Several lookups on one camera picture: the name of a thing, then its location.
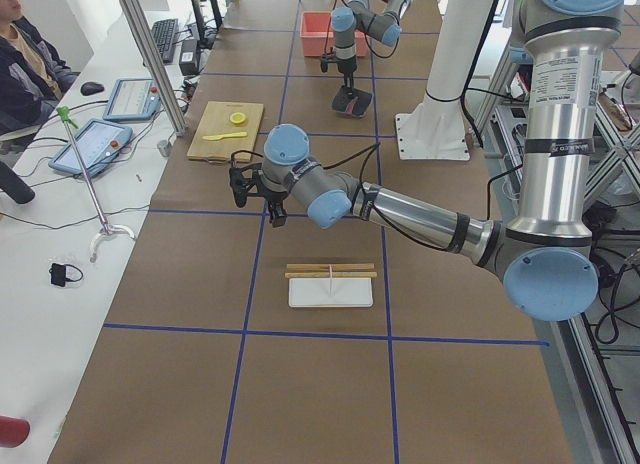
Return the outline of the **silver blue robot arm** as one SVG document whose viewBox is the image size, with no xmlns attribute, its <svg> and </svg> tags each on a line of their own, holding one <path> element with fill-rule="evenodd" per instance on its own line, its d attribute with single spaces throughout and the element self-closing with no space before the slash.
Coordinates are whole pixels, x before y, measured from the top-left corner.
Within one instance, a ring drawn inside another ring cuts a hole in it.
<svg viewBox="0 0 640 464">
<path fill-rule="evenodd" d="M 589 258 L 592 234 L 582 217 L 601 59 L 619 36 L 623 3 L 516 0 L 513 34 L 533 70 L 518 210 L 511 221 L 476 220 L 331 172 L 293 124 L 271 130 L 260 162 L 230 167 L 236 205 L 264 199 L 275 227 L 286 222 L 287 198 L 324 229 L 354 215 L 424 247 L 468 257 L 494 274 L 511 303 L 532 318 L 565 321 L 583 313 L 599 291 Z"/>
<path fill-rule="evenodd" d="M 360 31 L 383 45 L 396 47 L 402 32 L 400 20 L 414 0 L 381 1 L 386 4 L 381 14 L 368 9 L 362 0 L 349 0 L 331 12 L 327 30 L 333 31 L 334 45 L 322 53 L 320 67 L 326 72 L 330 64 L 336 64 L 343 76 L 343 85 L 332 102 L 332 108 L 338 112 L 356 115 L 355 108 L 360 105 L 366 109 L 372 99 L 370 93 L 354 87 L 357 70 L 355 32 Z"/>
</svg>

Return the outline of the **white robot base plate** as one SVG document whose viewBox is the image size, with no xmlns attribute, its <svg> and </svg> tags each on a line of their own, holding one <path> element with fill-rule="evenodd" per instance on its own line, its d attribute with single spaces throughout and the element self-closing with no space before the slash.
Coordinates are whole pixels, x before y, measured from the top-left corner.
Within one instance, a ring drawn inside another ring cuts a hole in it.
<svg viewBox="0 0 640 464">
<path fill-rule="evenodd" d="M 395 116 L 399 157 L 402 160 L 468 161 L 464 123 L 451 115 L 414 112 Z"/>
</svg>

